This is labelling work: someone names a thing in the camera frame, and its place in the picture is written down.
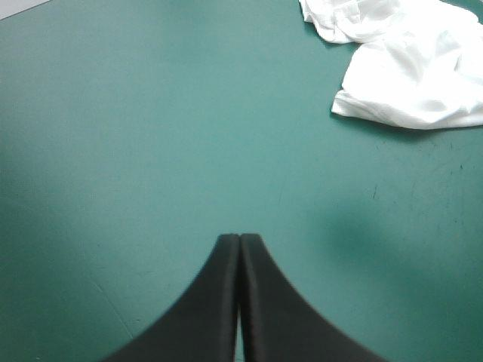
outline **green mat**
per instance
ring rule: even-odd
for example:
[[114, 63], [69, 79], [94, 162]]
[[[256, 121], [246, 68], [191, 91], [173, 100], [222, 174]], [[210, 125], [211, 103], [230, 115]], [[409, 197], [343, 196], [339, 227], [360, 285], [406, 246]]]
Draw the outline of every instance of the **green mat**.
[[390, 361], [483, 360], [483, 128], [331, 115], [354, 49], [296, 0], [53, 0], [0, 22], [0, 360], [100, 359], [224, 232], [263, 235]]

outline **crumpled white fabric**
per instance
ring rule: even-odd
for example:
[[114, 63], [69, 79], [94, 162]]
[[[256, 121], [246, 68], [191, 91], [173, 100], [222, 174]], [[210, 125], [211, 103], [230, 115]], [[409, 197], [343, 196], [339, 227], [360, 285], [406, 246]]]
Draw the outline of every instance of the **crumpled white fabric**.
[[439, 0], [299, 0], [326, 41], [363, 43], [332, 112], [393, 126], [483, 124], [483, 25]]

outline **green table surface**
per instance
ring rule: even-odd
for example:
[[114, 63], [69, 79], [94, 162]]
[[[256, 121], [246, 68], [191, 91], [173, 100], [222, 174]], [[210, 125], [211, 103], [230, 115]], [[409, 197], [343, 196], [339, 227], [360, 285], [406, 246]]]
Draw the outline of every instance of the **green table surface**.
[[53, 0], [1, 21], [0, 360], [99, 360], [224, 232], [259, 232], [391, 361], [483, 360], [483, 128], [331, 115], [354, 50], [296, 0]]

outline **black foam pad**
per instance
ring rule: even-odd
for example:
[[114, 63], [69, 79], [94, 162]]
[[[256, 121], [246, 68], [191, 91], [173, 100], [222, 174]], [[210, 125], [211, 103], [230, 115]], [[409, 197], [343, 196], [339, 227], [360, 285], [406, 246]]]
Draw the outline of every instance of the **black foam pad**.
[[241, 236], [240, 293], [246, 362], [383, 361], [307, 304], [259, 235]]
[[105, 362], [233, 361], [238, 235], [222, 235], [186, 292], [145, 333]]

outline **white cloth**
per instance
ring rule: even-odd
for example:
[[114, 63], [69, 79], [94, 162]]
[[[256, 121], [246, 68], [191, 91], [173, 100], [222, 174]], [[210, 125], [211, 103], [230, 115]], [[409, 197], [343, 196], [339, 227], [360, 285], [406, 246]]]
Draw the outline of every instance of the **white cloth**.
[[0, 0], [0, 20], [48, 1], [49, 0]]
[[300, 0], [326, 41], [364, 43], [332, 112], [393, 126], [483, 124], [483, 25], [439, 0]]

